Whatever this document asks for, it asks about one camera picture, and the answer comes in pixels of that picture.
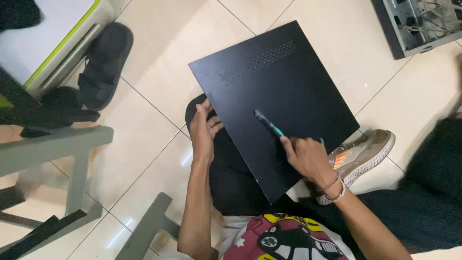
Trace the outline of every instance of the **hand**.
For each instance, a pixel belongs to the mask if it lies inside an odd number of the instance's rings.
[[[196,105],[196,109],[197,112],[190,125],[193,161],[203,162],[210,166],[214,157],[213,140],[224,125],[218,116],[211,117],[207,121],[208,114],[213,111],[213,106],[208,99],[201,105]]]
[[[325,190],[337,179],[327,157],[326,149],[311,138],[280,138],[286,150],[287,160],[303,176]]]

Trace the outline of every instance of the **white t-shirt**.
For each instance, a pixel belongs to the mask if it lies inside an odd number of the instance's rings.
[[[224,217],[221,260],[355,260],[342,238],[322,224],[284,213]],[[162,260],[192,260],[180,252]]]

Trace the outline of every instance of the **wrist bracelet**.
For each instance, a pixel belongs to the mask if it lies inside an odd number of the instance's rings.
[[[333,182],[331,185],[327,186],[327,188],[324,188],[323,191],[325,192],[326,190],[328,190],[330,187],[334,186],[335,184],[339,183],[340,181],[340,172],[337,172],[337,179],[335,180],[335,182]]]
[[[345,183],[343,182],[343,180],[340,180],[340,182],[342,183],[342,192],[340,192],[340,194],[337,197],[332,199],[331,197],[329,197],[329,195],[326,194],[326,197],[330,200],[331,203],[339,201],[339,199],[341,199],[345,195],[347,187],[345,187]]]

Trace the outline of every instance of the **black pants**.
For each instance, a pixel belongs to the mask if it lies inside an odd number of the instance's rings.
[[[202,94],[189,103],[188,131],[195,105],[205,99]],[[287,195],[270,205],[225,129],[216,135],[214,149],[210,192],[214,207],[223,215],[283,212],[309,217],[341,235],[356,258],[364,259],[335,205],[319,206],[313,198],[295,203]],[[439,122],[411,160],[397,190],[364,193],[358,198],[412,254],[462,246],[462,120]]]

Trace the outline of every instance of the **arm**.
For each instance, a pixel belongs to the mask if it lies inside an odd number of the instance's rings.
[[[178,252],[195,260],[208,260],[211,254],[210,241],[210,186],[208,170],[213,161],[213,139],[223,128],[218,116],[207,121],[213,107],[208,99],[197,105],[191,121],[193,163],[189,176],[186,205],[178,238]]]
[[[303,176],[312,180],[330,198],[342,191],[341,183],[330,186],[337,173],[329,164],[326,149],[311,138],[281,137],[289,163]],[[335,205],[341,210],[352,237],[368,260],[412,260],[400,241],[350,190]]]

